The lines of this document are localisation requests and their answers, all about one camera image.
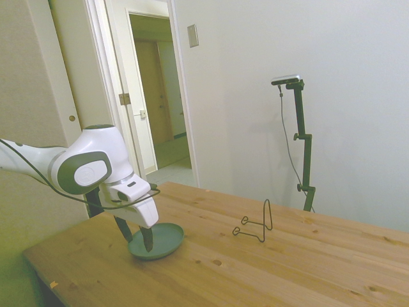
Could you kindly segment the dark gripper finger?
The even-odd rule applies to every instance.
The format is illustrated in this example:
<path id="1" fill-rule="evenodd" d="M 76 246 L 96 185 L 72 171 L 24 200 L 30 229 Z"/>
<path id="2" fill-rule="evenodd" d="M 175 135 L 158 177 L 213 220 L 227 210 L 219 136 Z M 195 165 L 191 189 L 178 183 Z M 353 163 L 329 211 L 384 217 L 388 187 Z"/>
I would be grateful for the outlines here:
<path id="1" fill-rule="evenodd" d="M 139 229 L 143 238 L 144 247 L 149 253 L 153 249 L 153 230 L 142 226 L 140 226 Z"/>
<path id="2" fill-rule="evenodd" d="M 114 216 L 114 220 L 120 230 L 120 232 L 122 233 L 122 236 L 125 238 L 125 240 L 129 243 L 133 241 L 133 235 L 132 232 L 130 231 L 130 228 L 127 225 L 127 222 L 117 216 Z"/>

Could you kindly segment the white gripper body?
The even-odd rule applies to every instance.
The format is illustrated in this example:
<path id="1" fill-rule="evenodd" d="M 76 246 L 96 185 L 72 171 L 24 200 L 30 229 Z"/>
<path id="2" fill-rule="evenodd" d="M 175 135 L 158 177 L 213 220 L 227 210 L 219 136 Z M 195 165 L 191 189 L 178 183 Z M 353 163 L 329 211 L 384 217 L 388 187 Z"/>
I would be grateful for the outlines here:
<path id="1" fill-rule="evenodd" d="M 115 217 L 138 224 L 143 228 L 151 228 L 158 221 L 158 211 L 153 199 L 159 190 L 154 189 L 145 194 L 140 194 L 136 198 L 121 191 L 102 189 L 98 195 L 105 211 Z"/>

